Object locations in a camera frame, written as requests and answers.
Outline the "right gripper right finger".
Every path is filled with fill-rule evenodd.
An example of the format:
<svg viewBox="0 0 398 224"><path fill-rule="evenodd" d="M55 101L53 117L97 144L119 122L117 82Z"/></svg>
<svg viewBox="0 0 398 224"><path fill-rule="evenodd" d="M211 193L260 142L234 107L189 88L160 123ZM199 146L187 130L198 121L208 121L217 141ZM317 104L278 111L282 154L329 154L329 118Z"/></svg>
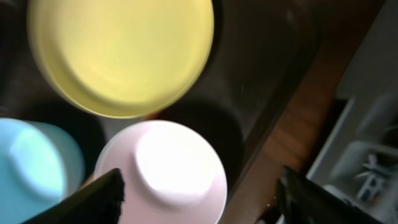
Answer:
<svg viewBox="0 0 398 224"><path fill-rule="evenodd" d="M285 223L384 223L339 190L322 187L287 166L277 181L276 203Z"/></svg>

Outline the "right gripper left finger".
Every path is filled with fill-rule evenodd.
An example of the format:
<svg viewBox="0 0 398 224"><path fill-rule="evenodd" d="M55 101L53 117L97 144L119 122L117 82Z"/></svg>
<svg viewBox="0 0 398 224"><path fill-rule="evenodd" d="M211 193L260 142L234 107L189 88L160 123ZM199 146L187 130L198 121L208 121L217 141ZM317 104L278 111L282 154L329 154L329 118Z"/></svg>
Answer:
<svg viewBox="0 0 398 224"><path fill-rule="evenodd" d="M115 168L24 224L117 224L123 202L124 180Z"/></svg>

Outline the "light blue bowl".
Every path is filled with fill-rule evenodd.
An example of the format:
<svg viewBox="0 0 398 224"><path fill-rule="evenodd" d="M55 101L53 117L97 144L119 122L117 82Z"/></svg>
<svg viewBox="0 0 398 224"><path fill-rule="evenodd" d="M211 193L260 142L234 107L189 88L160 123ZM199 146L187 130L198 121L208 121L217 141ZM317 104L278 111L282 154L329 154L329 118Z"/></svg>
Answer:
<svg viewBox="0 0 398 224"><path fill-rule="evenodd" d="M22 223L82 185L78 143L58 126L1 119L1 223Z"/></svg>

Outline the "pink white bowl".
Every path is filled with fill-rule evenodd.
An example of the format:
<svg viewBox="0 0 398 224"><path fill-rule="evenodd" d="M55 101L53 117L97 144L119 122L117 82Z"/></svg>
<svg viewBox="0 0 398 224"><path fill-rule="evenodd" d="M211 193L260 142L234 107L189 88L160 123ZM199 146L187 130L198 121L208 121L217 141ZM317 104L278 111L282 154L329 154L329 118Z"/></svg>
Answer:
<svg viewBox="0 0 398 224"><path fill-rule="evenodd" d="M228 194L222 162L194 130L164 120L130 125L105 145L93 178L117 168L120 223L217 224Z"/></svg>

